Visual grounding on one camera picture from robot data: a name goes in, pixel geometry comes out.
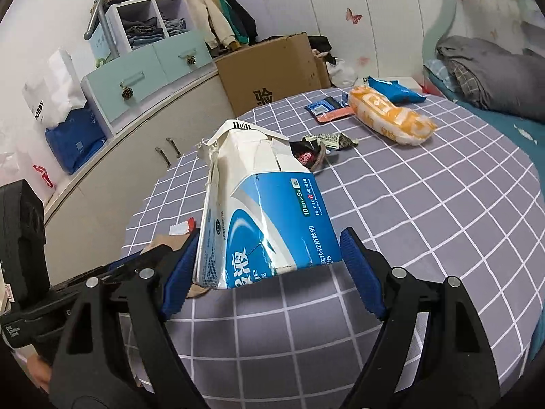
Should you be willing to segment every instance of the drawer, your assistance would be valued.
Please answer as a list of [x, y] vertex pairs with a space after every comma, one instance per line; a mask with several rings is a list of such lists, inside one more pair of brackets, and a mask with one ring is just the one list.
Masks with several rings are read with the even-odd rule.
[[[194, 30], [157, 41], [153, 48], [169, 83], [212, 61], [201, 33]], [[188, 56], [195, 57], [195, 64], [187, 62]]]
[[[151, 45], [116, 58], [91, 72], [87, 79], [97, 104], [110, 122], [168, 84]], [[133, 90], [128, 100], [123, 99], [121, 84]]]

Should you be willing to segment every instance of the blue plastic bag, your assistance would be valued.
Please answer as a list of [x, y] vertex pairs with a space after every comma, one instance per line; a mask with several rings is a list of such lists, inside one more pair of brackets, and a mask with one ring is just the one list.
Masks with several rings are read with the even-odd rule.
[[398, 81], [375, 80], [369, 77], [369, 86], [384, 95], [394, 105], [421, 103], [426, 100], [426, 97], [401, 86]]
[[76, 172], [106, 142], [106, 136], [88, 105], [71, 110], [66, 120], [45, 130], [45, 139], [62, 169]]

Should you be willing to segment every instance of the gray tablecloth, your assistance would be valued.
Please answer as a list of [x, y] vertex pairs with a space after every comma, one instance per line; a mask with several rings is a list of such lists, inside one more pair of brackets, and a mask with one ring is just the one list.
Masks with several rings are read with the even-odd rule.
[[[304, 110], [339, 89], [256, 108], [241, 119], [293, 140], [343, 131], [355, 149], [332, 153], [316, 174], [337, 235], [353, 227], [392, 266], [443, 281], [460, 277], [488, 335], [500, 381], [519, 370], [545, 295], [544, 203], [538, 174], [505, 136], [454, 103], [411, 107], [439, 128], [403, 147], [355, 118], [318, 125]], [[200, 222], [208, 167], [196, 152], [161, 178], [126, 232], [123, 256], [189, 217]], [[129, 318], [132, 366], [147, 381]], [[400, 388], [412, 383], [426, 327], [419, 315]], [[168, 322], [176, 349], [212, 408], [339, 407], [378, 335], [379, 321], [344, 263], [187, 300]]]

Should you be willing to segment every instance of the gray comforter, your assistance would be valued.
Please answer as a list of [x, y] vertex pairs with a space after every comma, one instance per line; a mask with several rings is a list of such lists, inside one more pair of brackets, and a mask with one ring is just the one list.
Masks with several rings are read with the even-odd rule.
[[544, 58], [459, 36], [439, 42], [437, 51], [475, 107], [545, 122]]

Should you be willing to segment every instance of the white box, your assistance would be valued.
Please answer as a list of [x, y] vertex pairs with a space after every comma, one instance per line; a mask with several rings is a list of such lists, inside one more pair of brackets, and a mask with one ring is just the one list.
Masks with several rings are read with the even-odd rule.
[[199, 152], [210, 170], [197, 284], [233, 288], [342, 259], [314, 176], [287, 137], [227, 120]]

